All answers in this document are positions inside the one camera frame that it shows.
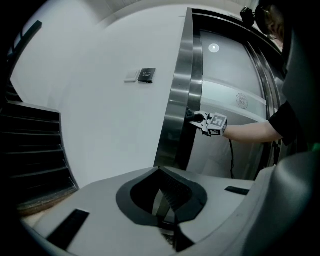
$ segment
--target white wall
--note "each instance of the white wall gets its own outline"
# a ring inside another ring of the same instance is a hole
[[[12,83],[24,102],[61,112],[80,187],[153,166],[187,7],[228,14],[212,6],[160,5],[141,1],[97,14],[86,1],[49,1],[26,26],[43,22]],[[141,68],[156,68],[153,84],[123,82],[128,70]]]

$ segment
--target round logo sticker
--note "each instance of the round logo sticker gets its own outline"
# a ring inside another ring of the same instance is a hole
[[[244,96],[242,93],[238,93],[236,95],[236,102],[238,103],[239,107],[242,109],[246,109],[248,107],[247,97]]]

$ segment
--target person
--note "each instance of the person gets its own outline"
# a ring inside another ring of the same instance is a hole
[[[272,0],[260,1],[255,10],[255,21],[266,35],[272,35],[282,43],[285,38],[285,19]],[[286,102],[265,122],[227,126],[224,137],[242,143],[267,143],[282,140],[288,146],[296,138],[296,117]]]

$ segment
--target black sleeve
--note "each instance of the black sleeve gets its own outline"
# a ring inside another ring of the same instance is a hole
[[[277,113],[269,119],[272,127],[283,137],[283,143],[288,146],[296,138],[296,116],[288,102],[284,103]]]

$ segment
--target human arm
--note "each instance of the human arm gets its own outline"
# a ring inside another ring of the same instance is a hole
[[[283,138],[269,121],[246,125],[229,125],[226,127],[223,136],[241,143],[265,143]]]

